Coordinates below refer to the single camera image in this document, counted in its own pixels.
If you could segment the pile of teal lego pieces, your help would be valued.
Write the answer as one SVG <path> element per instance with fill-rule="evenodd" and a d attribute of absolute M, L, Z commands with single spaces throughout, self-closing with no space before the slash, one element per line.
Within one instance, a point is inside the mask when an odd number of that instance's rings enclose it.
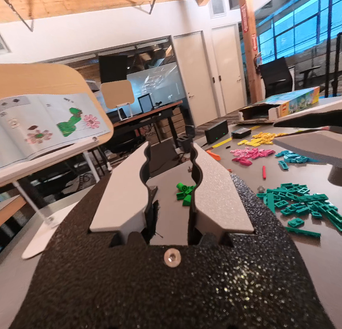
<path fill-rule="evenodd" d="M 320 233 L 302 229 L 305 224 L 302 217 L 306 215 L 311 215 L 314 220 L 326 219 L 339 233 L 342 232 L 342 216 L 338 207 L 330 202 L 326 194 L 310 194 L 306 185 L 283 183 L 256 196 L 274 214 L 279 210 L 283 216 L 293 217 L 287 223 L 288 233 L 320 239 Z"/>

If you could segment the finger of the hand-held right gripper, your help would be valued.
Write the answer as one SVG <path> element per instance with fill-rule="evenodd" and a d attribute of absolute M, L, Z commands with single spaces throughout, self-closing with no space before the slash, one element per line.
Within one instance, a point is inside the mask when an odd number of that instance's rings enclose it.
<path fill-rule="evenodd" d="M 342 126 L 342 103 L 332 102 L 281 117 L 274 121 L 274 127 L 318 128 Z"/>
<path fill-rule="evenodd" d="M 342 166 L 342 134 L 331 130 L 305 130 L 273 140 L 286 150 L 319 160 L 332 166 Z"/>

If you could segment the wooden top office desk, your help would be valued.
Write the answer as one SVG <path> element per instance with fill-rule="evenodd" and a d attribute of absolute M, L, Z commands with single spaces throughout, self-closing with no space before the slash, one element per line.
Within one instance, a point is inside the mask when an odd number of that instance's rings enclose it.
<path fill-rule="evenodd" d="M 178 135 L 174 127 L 172 116 L 173 116 L 173 110 L 180 107 L 182 102 L 183 101 L 180 100 L 180 101 L 162 106 L 160 108 L 151 110 L 149 112 L 141 113 L 131 118 L 126 118 L 122 121 L 113 123 L 113 137 L 122 136 L 130 131 L 137 130 L 143 126 L 150 125 L 157 121 L 167 119 L 175 147 L 178 148 L 179 147 L 178 142 L 177 142 Z"/>

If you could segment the small black slotted box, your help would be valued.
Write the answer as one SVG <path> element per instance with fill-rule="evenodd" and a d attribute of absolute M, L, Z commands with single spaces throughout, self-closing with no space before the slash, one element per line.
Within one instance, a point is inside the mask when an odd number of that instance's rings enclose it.
<path fill-rule="evenodd" d="M 177 138 L 178 147 L 184 152 L 189 153 L 191 150 L 191 143 L 193 142 L 193 138 L 187 135 L 181 136 Z"/>

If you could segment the wooden booklet stand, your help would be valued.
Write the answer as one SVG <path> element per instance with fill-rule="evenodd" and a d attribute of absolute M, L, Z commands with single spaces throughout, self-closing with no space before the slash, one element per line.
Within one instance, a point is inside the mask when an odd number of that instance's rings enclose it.
<path fill-rule="evenodd" d="M 31 259 L 45 250 L 58 225 L 77 203 L 55 213 L 41 212 L 32 198 L 24 191 L 19 179 L 82 154 L 96 182 L 99 182 L 99 175 L 88 151 L 104 144 L 112 137 L 113 125 L 86 80 L 75 69 L 62 64 L 1 64 L 1 99 L 27 94 L 66 95 L 76 93 L 88 94 L 110 128 L 110 132 L 99 137 L 86 138 L 33 160 L 1 168 L 1 186 L 12 183 L 43 220 L 43 224 L 22 254 L 24 260 Z"/>

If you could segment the lego set box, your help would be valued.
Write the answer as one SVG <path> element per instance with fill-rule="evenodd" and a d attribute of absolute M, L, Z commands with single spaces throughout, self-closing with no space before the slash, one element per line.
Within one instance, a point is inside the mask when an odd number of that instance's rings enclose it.
<path fill-rule="evenodd" d="M 319 100 L 320 87 L 273 95 L 263 101 L 239 110 L 238 123 L 269 124 L 279 118 L 297 113 L 315 104 Z"/>

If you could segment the small framed tablet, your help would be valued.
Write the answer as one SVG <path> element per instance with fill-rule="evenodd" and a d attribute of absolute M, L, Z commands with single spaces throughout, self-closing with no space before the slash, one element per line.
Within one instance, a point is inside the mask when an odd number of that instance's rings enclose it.
<path fill-rule="evenodd" d="M 148 113 L 154 110 L 151 95 L 149 93 L 138 97 L 138 102 L 141 107 L 142 113 Z"/>

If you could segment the black wall screen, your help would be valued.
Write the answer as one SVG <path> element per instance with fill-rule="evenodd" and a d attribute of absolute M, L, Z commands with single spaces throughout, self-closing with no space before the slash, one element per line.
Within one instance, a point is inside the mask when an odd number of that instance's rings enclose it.
<path fill-rule="evenodd" d="M 127 80 L 127 55 L 100 55 L 98 59 L 101 84 Z"/>

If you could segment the lego instruction booklet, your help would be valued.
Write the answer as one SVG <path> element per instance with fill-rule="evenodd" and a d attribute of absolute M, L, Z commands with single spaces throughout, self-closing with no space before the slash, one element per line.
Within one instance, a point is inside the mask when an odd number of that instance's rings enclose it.
<path fill-rule="evenodd" d="M 110 132 L 86 93 L 27 94 L 0 101 L 0 167 Z"/>

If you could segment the wooden support post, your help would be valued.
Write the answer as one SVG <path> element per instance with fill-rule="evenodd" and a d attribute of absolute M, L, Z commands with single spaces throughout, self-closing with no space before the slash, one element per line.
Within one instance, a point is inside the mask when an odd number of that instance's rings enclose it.
<path fill-rule="evenodd" d="M 257 33 L 253 0 L 239 0 L 242 36 L 245 46 L 247 77 L 250 90 L 251 103 L 263 99 L 260 74 L 255 67 L 255 57 L 258 55 Z"/>

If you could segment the pile of yellow lego pieces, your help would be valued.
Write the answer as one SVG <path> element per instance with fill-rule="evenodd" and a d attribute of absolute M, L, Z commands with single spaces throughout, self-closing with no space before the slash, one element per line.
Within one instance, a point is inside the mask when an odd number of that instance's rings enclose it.
<path fill-rule="evenodd" d="M 285 136 L 288 135 L 288 133 L 265 133 L 265 132 L 260 132 L 256 135 L 252 136 L 251 140 L 242 140 L 237 143 L 238 146 L 243 146 L 245 145 L 246 147 L 251 146 L 251 147 L 259 147 L 263 144 L 265 145 L 272 145 L 273 140 L 277 137 Z"/>

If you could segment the small flat black device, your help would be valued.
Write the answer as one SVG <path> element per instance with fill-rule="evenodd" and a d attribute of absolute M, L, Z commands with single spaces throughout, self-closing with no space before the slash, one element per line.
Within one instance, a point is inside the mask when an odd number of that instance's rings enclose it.
<path fill-rule="evenodd" d="M 251 134 L 251 129 L 249 128 L 240 128 L 238 130 L 234 130 L 231 132 L 233 139 L 243 139 Z"/>

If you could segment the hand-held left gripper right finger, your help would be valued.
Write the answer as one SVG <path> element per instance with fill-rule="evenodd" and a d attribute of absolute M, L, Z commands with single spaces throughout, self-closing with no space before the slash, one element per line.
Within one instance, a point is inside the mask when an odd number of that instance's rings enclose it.
<path fill-rule="evenodd" d="M 229 171 L 198 144 L 190 149 L 191 193 L 189 242 L 199 242 L 206 233 L 216 242 L 227 234 L 254 234 L 254 227 L 238 194 Z"/>

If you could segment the black charger box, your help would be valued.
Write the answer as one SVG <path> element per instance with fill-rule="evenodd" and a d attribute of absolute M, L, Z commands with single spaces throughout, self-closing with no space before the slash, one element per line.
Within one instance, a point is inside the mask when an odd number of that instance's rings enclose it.
<path fill-rule="evenodd" d="M 212 144 L 229 133 L 227 120 L 223 120 L 204 130 L 207 144 Z"/>

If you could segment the large glass window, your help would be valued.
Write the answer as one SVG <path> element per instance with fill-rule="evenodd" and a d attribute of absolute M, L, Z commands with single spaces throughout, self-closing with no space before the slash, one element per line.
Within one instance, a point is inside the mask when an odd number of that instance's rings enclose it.
<path fill-rule="evenodd" d="M 255 12 L 262 62 L 290 57 L 328 38 L 330 0 L 271 0 Z"/>

